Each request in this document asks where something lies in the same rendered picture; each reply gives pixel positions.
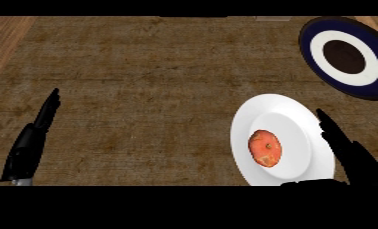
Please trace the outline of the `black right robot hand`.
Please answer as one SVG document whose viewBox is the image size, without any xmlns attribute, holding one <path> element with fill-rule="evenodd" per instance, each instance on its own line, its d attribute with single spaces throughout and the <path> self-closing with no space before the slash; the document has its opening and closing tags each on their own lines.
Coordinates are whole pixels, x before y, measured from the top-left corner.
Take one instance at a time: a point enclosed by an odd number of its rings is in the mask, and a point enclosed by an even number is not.
<svg viewBox="0 0 378 229">
<path fill-rule="evenodd" d="M 323 112 L 316 109 L 321 138 L 344 168 L 348 182 L 335 179 L 316 179 L 283 183 L 285 187 L 378 187 L 378 160 L 357 141 L 351 141 L 339 126 Z"/>
</svg>

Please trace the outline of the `dark blue and white plate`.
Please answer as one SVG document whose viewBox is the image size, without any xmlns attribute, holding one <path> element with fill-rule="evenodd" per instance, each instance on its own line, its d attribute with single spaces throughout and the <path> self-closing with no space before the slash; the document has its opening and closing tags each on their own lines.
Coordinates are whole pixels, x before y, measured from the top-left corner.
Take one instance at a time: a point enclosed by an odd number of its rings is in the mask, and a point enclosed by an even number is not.
<svg viewBox="0 0 378 229">
<path fill-rule="evenodd" d="M 378 31 L 345 17 L 317 17 L 298 36 L 305 63 L 342 93 L 378 101 Z"/>
</svg>

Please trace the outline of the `brown woven placemat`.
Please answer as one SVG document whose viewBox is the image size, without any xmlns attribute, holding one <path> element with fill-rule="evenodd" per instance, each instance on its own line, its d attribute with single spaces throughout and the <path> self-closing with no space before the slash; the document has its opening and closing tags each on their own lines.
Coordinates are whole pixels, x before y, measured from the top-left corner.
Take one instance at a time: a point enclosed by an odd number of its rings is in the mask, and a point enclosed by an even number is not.
<svg viewBox="0 0 378 229">
<path fill-rule="evenodd" d="M 307 18 L 41 17 L 0 72 L 0 173 L 51 93 L 38 185 L 240 185 L 230 124 L 261 93 L 323 110 L 378 157 L 378 102 L 336 91 L 298 48 Z"/>
</svg>

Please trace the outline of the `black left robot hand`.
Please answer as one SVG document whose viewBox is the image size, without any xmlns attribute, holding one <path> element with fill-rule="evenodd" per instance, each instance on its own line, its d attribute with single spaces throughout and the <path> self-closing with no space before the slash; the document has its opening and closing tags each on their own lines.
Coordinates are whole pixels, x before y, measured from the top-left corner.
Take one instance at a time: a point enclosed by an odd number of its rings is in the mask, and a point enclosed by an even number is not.
<svg viewBox="0 0 378 229">
<path fill-rule="evenodd" d="M 19 181 L 34 177 L 59 106 L 59 89 L 54 88 L 42 103 L 34 122 L 25 125 L 11 145 L 0 182 Z"/>
</svg>

